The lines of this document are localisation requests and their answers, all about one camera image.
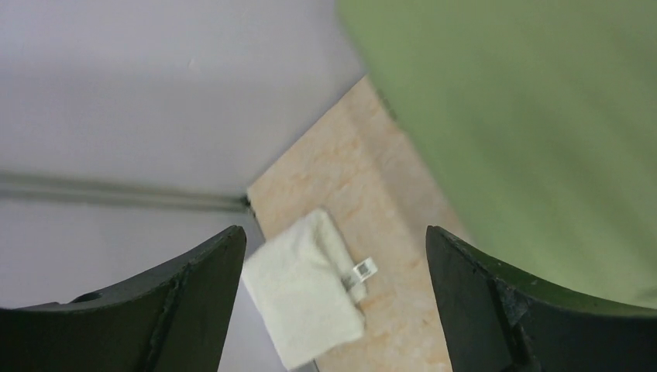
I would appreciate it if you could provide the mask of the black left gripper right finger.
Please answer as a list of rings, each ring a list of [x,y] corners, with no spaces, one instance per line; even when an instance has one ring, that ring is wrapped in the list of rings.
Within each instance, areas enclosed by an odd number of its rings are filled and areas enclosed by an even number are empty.
[[[439,226],[425,247],[453,370],[656,369],[654,309],[553,284]]]

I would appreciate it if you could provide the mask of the green suitcase blue lining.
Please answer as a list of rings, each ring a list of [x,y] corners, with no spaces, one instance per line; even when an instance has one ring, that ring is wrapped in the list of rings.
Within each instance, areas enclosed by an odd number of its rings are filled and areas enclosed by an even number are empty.
[[[656,305],[654,1],[339,1],[386,108],[485,253]]]

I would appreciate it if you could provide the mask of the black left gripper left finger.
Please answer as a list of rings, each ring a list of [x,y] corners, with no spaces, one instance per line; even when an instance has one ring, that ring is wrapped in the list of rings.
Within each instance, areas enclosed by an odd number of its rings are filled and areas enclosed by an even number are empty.
[[[1,311],[3,371],[216,371],[246,252],[230,226],[69,303]]]

